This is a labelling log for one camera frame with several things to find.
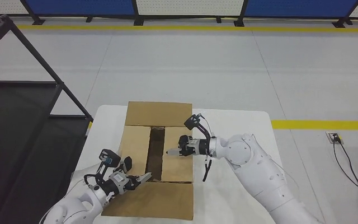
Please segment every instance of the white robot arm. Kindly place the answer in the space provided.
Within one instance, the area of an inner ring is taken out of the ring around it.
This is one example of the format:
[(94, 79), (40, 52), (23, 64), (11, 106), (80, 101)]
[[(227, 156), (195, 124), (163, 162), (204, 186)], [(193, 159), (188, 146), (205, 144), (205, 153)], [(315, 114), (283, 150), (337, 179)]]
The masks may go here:
[[(64, 197), (56, 203), (47, 214), (44, 224), (88, 224), (101, 214), (111, 199), (122, 195), (128, 190), (135, 190), (140, 184), (146, 182), (152, 174), (150, 172), (142, 176), (131, 176), (125, 174), (132, 167), (132, 160), (126, 157), (123, 161), (111, 150), (102, 150), (100, 154), (102, 161), (96, 174), (87, 174), (84, 181), (88, 189), (80, 197)], [(116, 168), (104, 181), (103, 176), (108, 167)], [(87, 178), (95, 178), (96, 185), (91, 186)], [(87, 209), (83, 202), (91, 204), (92, 208)]]
[[(279, 168), (258, 144), (254, 135), (235, 135), (229, 139), (210, 136), (200, 124), (201, 114), (193, 115), (186, 122), (188, 129), (198, 128), (206, 139), (181, 136), (179, 148), (168, 150), (169, 155), (207, 155), (225, 158), (244, 188), (271, 215), (276, 224), (321, 223), (311, 215), (302, 202), (292, 195)], [(206, 168), (205, 181), (211, 161)]]

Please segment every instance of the gray floor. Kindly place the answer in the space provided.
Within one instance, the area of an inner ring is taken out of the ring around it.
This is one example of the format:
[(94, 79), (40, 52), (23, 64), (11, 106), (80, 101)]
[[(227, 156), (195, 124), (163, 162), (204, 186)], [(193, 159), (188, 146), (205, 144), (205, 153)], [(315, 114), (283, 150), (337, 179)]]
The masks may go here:
[[(60, 19), (48, 22), (63, 24)], [(272, 24), (279, 26), (246, 23)], [(358, 120), (357, 33), (24, 33), (94, 116), (100, 105), (140, 100), (262, 110), (271, 119)], [(51, 80), (19, 43), (12, 34), (0, 41), (0, 80)], [(80, 112), (61, 95), (53, 113)], [(340, 134), (358, 167), (357, 132)], [(325, 130), (275, 130), (275, 136), (284, 168), (299, 184), (298, 189), (288, 179), (294, 194), (326, 223), (356, 223), (357, 187), (337, 166)], [(338, 158), (348, 170), (340, 149)]]

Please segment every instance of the black cable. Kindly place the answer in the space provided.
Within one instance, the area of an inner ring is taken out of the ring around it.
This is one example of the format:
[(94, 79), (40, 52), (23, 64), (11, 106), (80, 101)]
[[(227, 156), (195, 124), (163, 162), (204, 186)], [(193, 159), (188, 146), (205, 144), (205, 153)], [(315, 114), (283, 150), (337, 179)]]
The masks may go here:
[(88, 180), (87, 178), (89, 177), (93, 177), (93, 178), (96, 178), (96, 175), (95, 174), (86, 174), (85, 176), (83, 176), (83, 179), (84, 179), (84, 182), (88, 185)]
[(346, 156), (347, 156), (347, 158), (348, 158), (349, 167), (350, 167), (350, 169), (351, 169), (351, 171), (352, 171), (352, 173), (353, 173), (354, 178), (356, 179), (356, 181), (357, 181), (357, 183), (358, 183), (358, 178), (357, 178), (355, 172), (353, 171), (351, 159), (349, 158), (349, 156), (348, 156), (348, 154), (347, 154), (347, 152), (346, 152), (346, 149), (344, 148), (344, 146), (342, 145), (342, 143), (339, 142), (339, 144), (340, 144), (341, 147), (343, 148), (343, 151), (345, 152), (345, 154), (346, 154)]
[(205, 164), (205, 174), (204, 174), (204, 178), (202, 179), (202, 182), (206, 181), (206, 178), (208, 177), (210, 167), (211, 167), (211, 159), (209, 160), (209, 165)]
[[(333, 139), (333, 151), (334, 151), (334, 153), (335, 153), (335, 158), (336, 158), (336, 161), (337, 161), (337, 163), (338, 163), (338, 166), (341, 168), (341, 170), (342, 170), (343, 173), (346, 175), (346, 177), (347, 177), (356, 187), (358, 187), (358, 184), (356, 184), (356, 183), (346, 174), (346, 172), (345, 172), (344, 169), (342, 168), (340, 162), (338, 161), (337, 155), (336, 155), (335, 141), (336, 141), (336, 140)], [(349, 158), (349, 156), (348, 156), (347, 153), (346, 153), (346, 156), (348, 157), (349, 163), (350, 163), (350, 165), (351, 165), (351, 160), (350, 160), (350, 158)], [(351, 166), (351, 171), (353, 172), (354, 177), (357, 178), (356, 175), (355, 175), (355, 173), (354, 173), (354, 171), (353, 171), (352, 166)]]

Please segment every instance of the yellow tape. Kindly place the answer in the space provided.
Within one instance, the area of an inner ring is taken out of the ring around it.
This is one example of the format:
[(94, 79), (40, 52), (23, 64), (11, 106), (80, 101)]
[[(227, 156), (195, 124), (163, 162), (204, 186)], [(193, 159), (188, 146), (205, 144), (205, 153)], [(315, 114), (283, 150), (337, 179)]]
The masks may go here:
[(18, 25), (22, 30), (181, 30), (181, 31), (260, 31), (260, 32), (358, 32), (358, 28), (324, 27), (235, 27), (235, 26), (96, 26), (96, 25)]
[(352, 120), (272, 120), (274, 129), (358, 130), (358, 121)]

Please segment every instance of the open cardboard box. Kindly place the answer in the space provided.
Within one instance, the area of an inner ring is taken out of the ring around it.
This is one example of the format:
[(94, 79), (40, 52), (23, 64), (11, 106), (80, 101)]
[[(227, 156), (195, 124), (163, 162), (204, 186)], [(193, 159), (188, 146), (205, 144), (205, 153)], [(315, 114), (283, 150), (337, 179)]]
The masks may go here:
[(129, 175), (152, 172), (149, 182), (119, 195), (103, 216), (155, 217), (192, 220), (194, 190), (192, 156), (169, 156), (181, 135), (191, 135), (184, 122), (192, 105), (172, 102), (129, 102), (120, 156), (130, 156)]

